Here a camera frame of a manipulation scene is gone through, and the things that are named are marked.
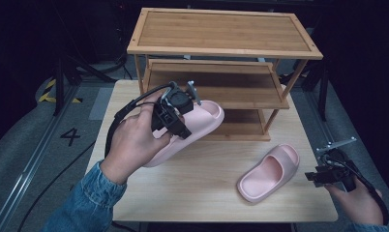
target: hand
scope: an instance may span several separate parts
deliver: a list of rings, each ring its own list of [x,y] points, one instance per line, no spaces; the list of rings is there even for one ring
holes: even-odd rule
[[[161,92],[152,94],[145,102],[155,102],[161,95]],[[153,136],[152,112],[153,104],[144,104],[138,115],[122,121],[116,129],[110,152],[101,163],[102,172],[113,183],[125,184],[132,173],[170,142],[169,132],[160,138]]]
[[[383,216],[378,204],[357,177],[355,177],[354,182],[357,188],[351,192],[339,190],[333,185],[327,185],[325,188],[339,200],[345,214],[351,221],[360,224],[382,225]]]

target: wooden shoe rack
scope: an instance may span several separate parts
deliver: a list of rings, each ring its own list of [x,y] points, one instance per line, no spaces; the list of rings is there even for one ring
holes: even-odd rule
[[[290,89],[309,60],[321,52],[295,14],[143,8],[128,53],[135,55],[140,92],[193,80],[204,100],[217,102],[224,122],[205,140],[269,141],[269,128],[288,109]],[[138,55],[145,55],[144,72]],[[273,63],[149,59],[149,55],[274,58]],[[276,74],[282,59],[298,65],[286,86]],[[265,119],[263,110],[271,110]]]

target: pink slipper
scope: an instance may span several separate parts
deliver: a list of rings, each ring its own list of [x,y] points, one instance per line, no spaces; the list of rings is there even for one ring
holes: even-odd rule
[[[189,144],[214,131],[222,123],[224,111],[213,101],[201,101],[201,105],[195,104],[194,110],[183,115],[183,117],[185,118],[186,127],[192,134],[186,139],[173,135],[169,144],[146,163],[145,167],[153,167],[163,163]],[[160,137],[164,133],[165,129],[153,132],[155,137]]]
[[[237,188],[246,200],[262,201],[294,176],[299,161],[293,147],[278,145],[238,181]]]

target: wrist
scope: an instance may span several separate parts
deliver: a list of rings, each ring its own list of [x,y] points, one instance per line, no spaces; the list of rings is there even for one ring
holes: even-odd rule
[[[109,181],[117,185],[125,185],[128,181],[129,176],[132,173],[129,173],[126,167],[118,167],[115,160],[107,157],[101,163],[101,171],[109,179]]]

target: denim jacket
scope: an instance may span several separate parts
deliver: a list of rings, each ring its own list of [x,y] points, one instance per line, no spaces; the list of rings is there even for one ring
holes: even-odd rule
[[[65,203],[47,220],[42,231],[106,231],[112,222],[113,206],[126,185],[109,181],[96,163],[76,185]],[[387,226],[351,223],[345,232],[385,232]]]

